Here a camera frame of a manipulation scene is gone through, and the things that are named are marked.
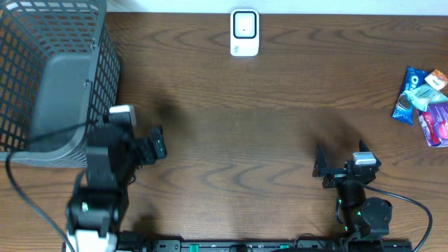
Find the blue oreo cookie pack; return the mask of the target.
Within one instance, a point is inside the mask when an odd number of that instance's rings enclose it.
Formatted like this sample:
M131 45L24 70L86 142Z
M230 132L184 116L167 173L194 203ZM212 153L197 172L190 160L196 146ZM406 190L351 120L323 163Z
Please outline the blue oreo cookie pack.
M407 98L405 91L411 91L423 85L424 78L427 77L428 74L427 71L415 69L414 67L407 67L405 78L395 103L395 108L391 114L393 119L413 126L414 105Z

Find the red purple liner packet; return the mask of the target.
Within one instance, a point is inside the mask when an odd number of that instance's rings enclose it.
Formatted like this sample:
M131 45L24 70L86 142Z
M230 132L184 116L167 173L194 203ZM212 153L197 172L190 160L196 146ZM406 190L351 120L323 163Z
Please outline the red purple liner packet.
M447 102L429 104L426 111L417 111L423 135L430 147L447 147Z

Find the mint green wipes packet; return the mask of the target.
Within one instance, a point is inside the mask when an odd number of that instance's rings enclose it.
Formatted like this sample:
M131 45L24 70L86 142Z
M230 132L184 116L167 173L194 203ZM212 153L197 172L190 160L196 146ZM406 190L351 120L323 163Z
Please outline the mint green wipes packet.
M447 97L429 84L423 84L413 90L406 90L404 94L416 109L423 112L427 111L430 104L447 102Z

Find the orange snack packet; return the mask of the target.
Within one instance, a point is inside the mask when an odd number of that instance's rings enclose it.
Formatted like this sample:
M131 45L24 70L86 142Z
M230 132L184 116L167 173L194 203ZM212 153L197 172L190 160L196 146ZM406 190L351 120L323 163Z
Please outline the orange snack packet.
M425 82L429 84L434 90L440 91L447 86L448 79L445 74L440 70L434 69L427 77L424 78Z

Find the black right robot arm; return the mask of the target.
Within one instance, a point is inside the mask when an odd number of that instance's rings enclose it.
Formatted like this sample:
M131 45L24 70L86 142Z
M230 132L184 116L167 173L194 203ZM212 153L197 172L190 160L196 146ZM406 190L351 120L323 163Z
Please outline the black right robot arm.
M325 189L337 190L337 219L355 240L381 239L389 234L391 203L365 194L381 165L364 141L359 141L359 151L342 168L331 168L323 147L320 144L316 147L312 176L323 179Z

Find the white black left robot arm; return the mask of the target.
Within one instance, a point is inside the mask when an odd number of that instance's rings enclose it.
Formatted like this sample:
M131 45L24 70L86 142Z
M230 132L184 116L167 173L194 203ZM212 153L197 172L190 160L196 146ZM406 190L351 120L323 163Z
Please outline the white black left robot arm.
M148 239L120 225L136 170L167 156L161 126L136 138L129 125L108 123L89 133L87 169L77 176L66 207L66 247L77 252L151 251Z

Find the white barcode scanner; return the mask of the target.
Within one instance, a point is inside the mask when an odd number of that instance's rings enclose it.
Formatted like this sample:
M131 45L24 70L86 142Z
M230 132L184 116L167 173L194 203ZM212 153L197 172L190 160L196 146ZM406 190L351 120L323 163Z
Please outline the white barcode scanner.
M260 47L260 17L253 9L235 9L230 14L230 54L253 57Z

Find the dark grey plastic mesh basket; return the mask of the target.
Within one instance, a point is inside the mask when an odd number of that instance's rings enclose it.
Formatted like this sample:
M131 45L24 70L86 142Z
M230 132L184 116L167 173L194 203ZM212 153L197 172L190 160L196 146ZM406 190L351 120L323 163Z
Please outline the dark grey plastic mesh basket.
M118 99L105 0L1 2L1 159L84 167L86 137Z

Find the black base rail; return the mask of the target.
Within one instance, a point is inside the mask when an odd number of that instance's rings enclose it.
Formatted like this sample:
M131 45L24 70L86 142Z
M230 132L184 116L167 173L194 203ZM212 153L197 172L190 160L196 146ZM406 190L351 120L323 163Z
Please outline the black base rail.
M179 241L144 240L136 245L119 245L117 251L133 252L271 252L271 251L383 251L411 252L408 241L355 241L342 246L336 241Z

